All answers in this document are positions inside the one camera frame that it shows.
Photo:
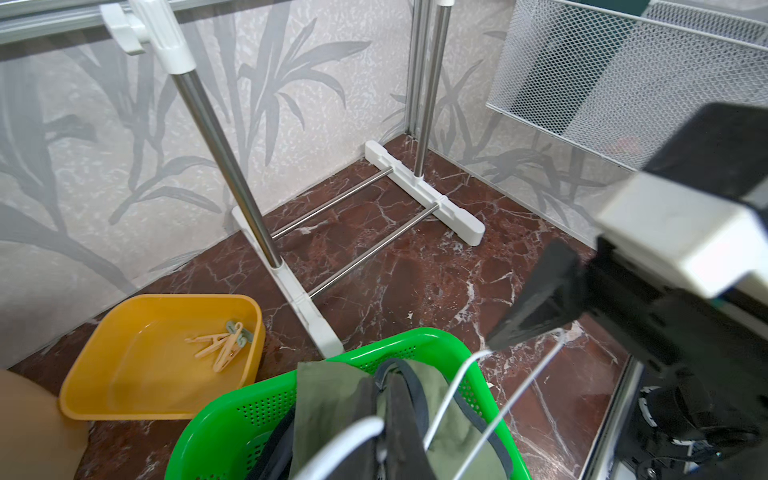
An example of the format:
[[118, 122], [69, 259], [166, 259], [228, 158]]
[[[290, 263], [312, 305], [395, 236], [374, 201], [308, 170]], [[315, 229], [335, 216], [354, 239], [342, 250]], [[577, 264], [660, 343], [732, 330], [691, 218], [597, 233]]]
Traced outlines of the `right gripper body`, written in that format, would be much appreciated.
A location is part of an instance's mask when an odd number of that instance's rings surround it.
[[767, 430], [767, 340], [686, 290], [648, 282], [600, 237], [584, 266], [585, 310], [661, 377], [688, 371]]

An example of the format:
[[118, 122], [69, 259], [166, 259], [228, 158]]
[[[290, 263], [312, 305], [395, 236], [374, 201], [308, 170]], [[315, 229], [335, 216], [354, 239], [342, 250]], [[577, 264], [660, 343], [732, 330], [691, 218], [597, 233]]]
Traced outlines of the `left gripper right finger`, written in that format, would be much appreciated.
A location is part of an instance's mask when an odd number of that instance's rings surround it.
[[384, 429], [386, 479], [435, 479], [422, 444], [405, 379], [394, 374], [386, 383]]

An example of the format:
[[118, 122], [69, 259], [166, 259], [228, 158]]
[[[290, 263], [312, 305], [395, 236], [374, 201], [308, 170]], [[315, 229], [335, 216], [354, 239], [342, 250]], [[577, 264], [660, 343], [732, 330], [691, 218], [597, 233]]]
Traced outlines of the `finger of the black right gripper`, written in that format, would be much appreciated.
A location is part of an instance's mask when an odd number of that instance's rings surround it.
[[491, 330], [486, 348], [499, 352], [576, 320], [585, 310], [578, 254], [564, 241], [544, 249], [513, 305]]

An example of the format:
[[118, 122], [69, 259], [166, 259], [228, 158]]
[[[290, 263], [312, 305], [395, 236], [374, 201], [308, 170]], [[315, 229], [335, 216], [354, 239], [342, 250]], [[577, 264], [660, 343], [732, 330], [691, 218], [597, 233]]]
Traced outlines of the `green tank top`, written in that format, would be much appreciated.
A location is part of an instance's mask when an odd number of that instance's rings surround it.
[[[292, 479], [327, 443], [354, 422], [384, 420], [386, 383], [394, 374], [407, 384], [422, 444], [435, 479], [508, 479], [511, 456], [459, 392], [438, 411], [449, 384], [434, 367], [388, 359], [373, 374], [337, 362], [302, 363], [297, 369], [295, 405], [273, 430], [249, 479]], [[333, 479], [386, 479], [384, 431], [351, 452], [331, 473]]]

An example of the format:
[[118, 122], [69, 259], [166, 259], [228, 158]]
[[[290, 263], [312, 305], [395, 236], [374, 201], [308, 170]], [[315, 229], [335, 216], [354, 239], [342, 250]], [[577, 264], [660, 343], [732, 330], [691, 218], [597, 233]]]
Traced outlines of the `mint green clothespin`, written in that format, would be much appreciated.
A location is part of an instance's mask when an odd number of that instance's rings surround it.
[[241, 349], [253, 342], [253, 334], [244, 327], [242, 322], [230, 320], [226, 323], [226, 330], [230, 335], [236, 336], [236, 343]]

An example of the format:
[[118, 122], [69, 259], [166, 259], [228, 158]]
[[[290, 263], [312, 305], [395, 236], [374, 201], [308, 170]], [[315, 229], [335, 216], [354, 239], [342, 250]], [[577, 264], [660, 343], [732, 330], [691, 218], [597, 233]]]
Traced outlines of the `wooden clothespin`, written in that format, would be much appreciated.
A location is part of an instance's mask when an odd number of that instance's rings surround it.
[[229, 340], [224, 345], [223, 351], [219, 353], [217, 359], [213, 364], [213, 371], [215, 373], [221, 373], [238, 355], [242, 349], [236, 343], [236, 336], [231, 335]]

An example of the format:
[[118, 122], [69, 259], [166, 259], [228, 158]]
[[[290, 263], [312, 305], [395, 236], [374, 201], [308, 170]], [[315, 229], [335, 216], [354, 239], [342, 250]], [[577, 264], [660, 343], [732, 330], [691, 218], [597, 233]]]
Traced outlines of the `beige clothespin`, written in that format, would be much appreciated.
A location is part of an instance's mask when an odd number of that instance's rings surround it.
[[207, 346], [194, 355], [196, 359], [202, 359], [216, 352], [221, 353], [230, 337], [231, 334], [229, 332], [222, 332], [186, 338], [185, 342], [188, 344], [206, 343]]

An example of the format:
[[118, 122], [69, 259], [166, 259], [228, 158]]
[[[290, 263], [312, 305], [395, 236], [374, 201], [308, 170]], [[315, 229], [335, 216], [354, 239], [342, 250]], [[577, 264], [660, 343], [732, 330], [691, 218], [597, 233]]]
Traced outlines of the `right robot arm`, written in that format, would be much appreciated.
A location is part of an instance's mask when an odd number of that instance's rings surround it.
[[620, 262], [608, 241], [582, 262], [555, 240], [486, 344], [503, 350], [583, 315], [661, 381], [639, 399], [645, 446], [705, 443], [690, 458], [696, 479], [766, 477], [767, 340], [757, 331], [764, 303], [735, 288], [707, 300], [657, 286]]

